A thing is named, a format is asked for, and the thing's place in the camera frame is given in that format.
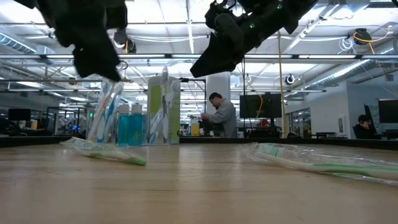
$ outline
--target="wooden table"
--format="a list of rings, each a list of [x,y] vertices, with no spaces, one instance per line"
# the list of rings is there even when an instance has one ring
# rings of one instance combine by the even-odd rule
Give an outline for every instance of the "wooden table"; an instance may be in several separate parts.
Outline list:
[[[154,147],[138,167],[60,145],[0,149],[1,223],[398,222],[398,187],[261,164],[239,151]]]

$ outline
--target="computer monitor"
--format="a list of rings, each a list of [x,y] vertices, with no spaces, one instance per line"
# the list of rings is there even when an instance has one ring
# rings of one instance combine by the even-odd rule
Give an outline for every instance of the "computer monitor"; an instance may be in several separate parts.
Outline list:
[[[30,109],[8,109],[8,120],[30,121]]]
[[[379,100],[380,123],[398,123],[398,100]]]
[[[239,97],[239,117],[240,118],[281,118],[282,100],[280,94],[265,95],[243,95]]]

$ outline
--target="column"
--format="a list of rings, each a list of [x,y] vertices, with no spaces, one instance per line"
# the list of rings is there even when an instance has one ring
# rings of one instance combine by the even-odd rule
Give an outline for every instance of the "column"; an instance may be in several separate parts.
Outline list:
[[[212,93],[219,93],[223,98],[231,99],[231,74],[229,72],[221,72],[206,76],[206,113],[216,113],[216,108],[211,105],[209,96]]]

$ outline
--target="person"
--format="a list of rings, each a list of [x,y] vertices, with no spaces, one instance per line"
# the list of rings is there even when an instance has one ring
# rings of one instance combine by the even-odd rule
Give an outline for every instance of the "person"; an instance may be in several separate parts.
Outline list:
[[[215,114],[204,113],[201,115],[201,118],[211,123],[222,124],[224,131],[220,134],[220,137],[237,138],[236,110],[232,102],[223,98],[219,93],[212,93],[209,100],[217,112]]]
[[[354,133],[357,139],[380,139],[380,136],[377,136],[376,131],[371,128],[371,119],[367,115],[360,115],[358,117],[358,122],[356,126],[354,126]]]

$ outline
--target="ceiling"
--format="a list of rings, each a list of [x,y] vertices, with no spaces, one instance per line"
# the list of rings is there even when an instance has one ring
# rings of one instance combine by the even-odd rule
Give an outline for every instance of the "ceiling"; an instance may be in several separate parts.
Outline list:
[[[137,45],[137,54],[200,54],[208,45],[207,35],[211,29],[204,24],[204,15],[209,8],[212,0],[189,0],[190,8],[186,8],[186,0],[135,0],[127,1],[128,8],[128,28],[127,33],[130,38]],[[333,16],[327,17],[327,20],[317,23],[316,26],[302,36],[297,42],[293,43],[294,39],[303,32],[306,28],[311,26],[311,23],[317,19],[318,15],[326,8],[325,4],[316,5],[311,11],[302,17],[299,21],[299,27],[295,32],[289,35],[284,29],[281,33],[281,49],[284,54],[370,54],[370,49],[367,45],[353,45],[350,50],[342,50],[342,41],[348,34],[353,34],[355,28],[366,28],[372,35],[373,39],[380,39],[386,35],[387,30],[389,34],[386,38],[374,43],[376,48],[394,38],[398,31],[396,21],[398,21],[398,9],[388,6],[382,8],[367,7],[366,9],[357,12],[340,10]],[[242,9],[237,8],[235,14],[240,14]],[[189,25],[187,19],[191,19],[192,23],[192,39],[189,39]],[[36,47],[44,45],[55,51],[56,54],[71,54],[71,48],[64,49],[58,42],[49,37],[53,32],[45,25],[42,16],[38,10],[30,10],[12,0],[2,0],[0,2],[0,33],[7,32],[14,35],[18,40],[28,46]],[[193,48],[190,46],[190,41],[193,42]],[[249,54],[277,54],[278,53],[278,38],[270,37],[265,40],[257,49],[253,49]],[[15,50],[0,45],[0,54],[18,54]],[[147,60],[130,60],[129,63],[134,64],[134,67],[123,72],[123,75],[135,82],[135,84],[127,83],[126,89],[141,89],[147,88],[147,79],[162,72],[164,65],[170,63],[170,60],[151,60],[148,66]],[[317,79],[321,74],[344,63],[339,62],[316,62],[316,61],[301,61],[282,63],[282,76],[293,74],[297,79],[296,85],[301,85],[305,82],[311,82]],[[71,66],[71,61],[57,60],[55,65],[51,67],[26,60],[8,60],[7,64],[17,68],[24,68],[24,71],[19,71],[18,74],[13,73],[8,77],[4,73],[0,73],[2,78],[20,78],[20,79],[41,79],[47,74],[47,77],[54,79],[69,79],[71,77],[78,78],[78,74]],[[172,66],[168,67],[169,75],[176,77],[191,78],[189,72],[192,66],[191,61],[175,60]],[[243,88],[243,79],[241,71],[237,69],[232,72],[232,75],[240,76],[240,84],[236,89]],[[255,63],[248,62],[245,64],[245,71],[249,74],[249,81],[254,88],[260,89],[279,89],[279,64],[265,63],[257,61]],[[92,79],[99,79],[99,77],[92,76]],[[78,83],[77,85],[70,85],[69,83],[49,83],[53,88],[76,89],[89,88],[98,86],[98,83]],[[31,86],[24,86],[14,83],[15,88],[31,88]],[[200,89],[200,86],[195,83],[182,84],[182,88]],[[232,99],[239,99],[239,92],[232,93]],[[67,94],[59,94],[62,96],[55,96],[63,98]],[[97,93],[80,93],[81,98],[90,98],[95,100]],[[125,99],[134,101],[142,100],[145,102],[146,96],[143,93],[124,93]],[[183,98],[193,98],[191,93],[182,94]],[[196,97],[203,97],[203,93],[196,92]]]

